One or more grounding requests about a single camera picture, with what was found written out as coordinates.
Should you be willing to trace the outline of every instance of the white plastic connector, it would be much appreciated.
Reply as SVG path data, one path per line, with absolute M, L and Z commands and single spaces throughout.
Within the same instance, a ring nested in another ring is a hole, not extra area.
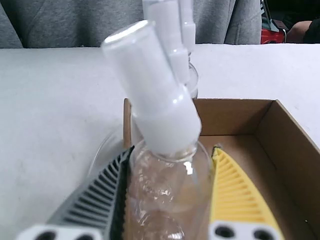
M 15 240 L 103 240 L 94 228 L 35 225 L 21 232 Z
M 174 78 L 151 23 L 135 23 L 107 37 L 101 47 L 151 151 L 172 154 L 198 140 L 202 126 L 196 107 L 188 90 Z
M 143 0 L 144 18 L 155 23 L 155 30 L 178 80 L 190 80 L 188 50 L 182 42 L 178 0 Z
M 179 0 L 182 42 L 189 54 L 196 45 L 196 24 L 194 22 L 194 1 Z

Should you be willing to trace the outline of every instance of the mounting hole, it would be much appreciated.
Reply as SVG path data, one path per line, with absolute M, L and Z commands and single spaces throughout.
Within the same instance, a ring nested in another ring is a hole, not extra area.
M 45 231 L 36 237 L 35 240 L 54 240 L 56 233 L 54 231 Z
M 235 236 L 234 231 L 228 226 L 218 226 L 215 229 L 215 234 L 225 239 L 233 238 Z
M 257 230 L 253 235 L 257 240 L 274 240 L 274 237 L 265 230 Z
M 94 240 L 94 237 L 88 234 L 79 236 L 76 240 Z

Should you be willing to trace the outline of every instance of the cardboard flap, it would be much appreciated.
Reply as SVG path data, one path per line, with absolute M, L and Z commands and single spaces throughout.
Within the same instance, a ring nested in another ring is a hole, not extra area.
M 320 236 L 320 151 L 294 118 L 275 101 L 256 137 L 276 167 L 302 221 Z
M 271 100 L 196 99 L 202 136 L 253 134 Z

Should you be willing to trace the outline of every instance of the person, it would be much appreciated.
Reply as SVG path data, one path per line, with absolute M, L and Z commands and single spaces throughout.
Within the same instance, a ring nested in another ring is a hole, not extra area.
M 293 44 L 320 44 L 320 18 L 300 21 L 287 34 L 287 42 Z
M 0 48 L 98 47 L 142 0 L 0 0 Z M 194 0 L 198 44 L 259 44 L 260 0 Z

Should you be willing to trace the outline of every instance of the red object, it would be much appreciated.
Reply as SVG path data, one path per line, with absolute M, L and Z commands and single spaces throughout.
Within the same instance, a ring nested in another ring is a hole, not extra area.
M 261 44 L 282 44 L 286 41 L 285 32 L 280 29 L 279 32 L 262 29 Z

